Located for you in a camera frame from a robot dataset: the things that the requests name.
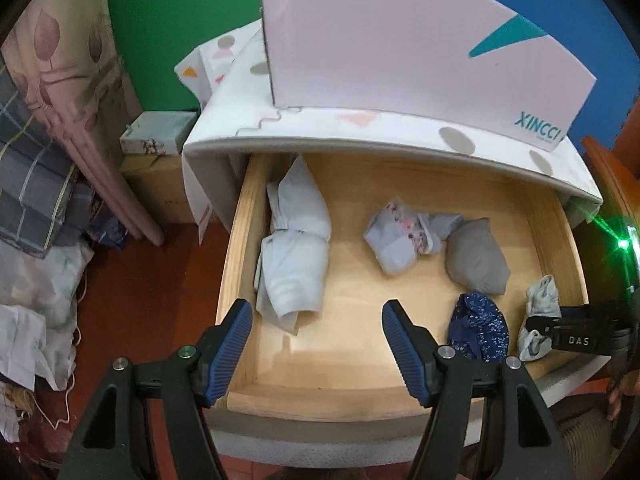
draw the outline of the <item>teal triangle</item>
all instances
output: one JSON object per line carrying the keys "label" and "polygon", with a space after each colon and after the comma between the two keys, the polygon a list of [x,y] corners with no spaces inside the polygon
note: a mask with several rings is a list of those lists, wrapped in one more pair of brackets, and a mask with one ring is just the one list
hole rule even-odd
{"label": "teal triangle", "polygon": [[508,22],[496,28],[484,40],[478,43],[471,51],[469,57],[480,56],[497,48],[501,48],[513,43],[532,40],[546,36],[546,32],[537,25],[531,23],[527,18],[516,14]]}

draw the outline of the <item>orange triangle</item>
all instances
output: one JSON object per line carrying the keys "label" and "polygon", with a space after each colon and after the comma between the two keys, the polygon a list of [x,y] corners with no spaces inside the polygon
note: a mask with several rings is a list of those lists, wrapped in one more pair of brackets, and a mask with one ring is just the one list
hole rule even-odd
{"label": "orange triangle", "polygon": [[371,124],[376,117],[380,115],[380,112],[360,112],[357,114],[340,114],[336,115],[338,119],[349,121],[350,123],[357,124],[361,128],[366,128]]}
{"label": "orange triangle", "polygon": [[191,65],[184,69],[182,75],[185,77],[198,77],[198,73],[193,69],[193,66]]}

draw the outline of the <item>pink curtain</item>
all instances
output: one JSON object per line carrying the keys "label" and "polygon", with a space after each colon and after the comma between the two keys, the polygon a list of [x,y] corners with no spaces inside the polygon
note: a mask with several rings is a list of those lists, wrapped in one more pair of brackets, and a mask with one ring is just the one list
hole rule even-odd
{"label": "pink curtain", "polygon": [[140,103],[113,41],[107,0],[32,0],[2,46],[35,119],[136,238],[164,235],[118,171]]}

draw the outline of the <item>striped fabric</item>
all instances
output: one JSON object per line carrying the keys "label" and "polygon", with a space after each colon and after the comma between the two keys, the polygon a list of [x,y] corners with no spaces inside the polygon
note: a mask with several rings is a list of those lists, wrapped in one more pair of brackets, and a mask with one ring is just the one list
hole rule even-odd
{"label": "striped fabric", "polygon": [[[34,119],[0,57],[0,239],[44,257],[61,234],[77,178],[76,166]],[[90,211],[92,190],[78,186],[77,192],[76,202],[88,201],[80,209]]]}

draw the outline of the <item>floor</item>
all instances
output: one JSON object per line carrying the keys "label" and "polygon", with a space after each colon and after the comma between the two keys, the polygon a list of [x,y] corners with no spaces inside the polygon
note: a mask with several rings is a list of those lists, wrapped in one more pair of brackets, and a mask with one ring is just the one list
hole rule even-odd
{"label": "floor", "polygon": [[[100,378],[119,356],[133,362],[167,357],[215,323],[228,235],[212,224],[203,244],[195,225],[173,225],[164,246],[130,241],[122,252],[97,248],[88,266],[88,288],[79,305],[76,386],[69,395],[70,423],[53,431],[39,416],[28,425],[30,442],[44,458],[60,462],[84,407]],[[38,394],[49,418],[64,418],[64,395]],[[162,405],[150,406],[154,445],[162,480],[177,479],[164,431]],[[280,468],[221,457],[230,480],[262,480]],[[408,464],[367,468],[370,480],[406,476]]]}

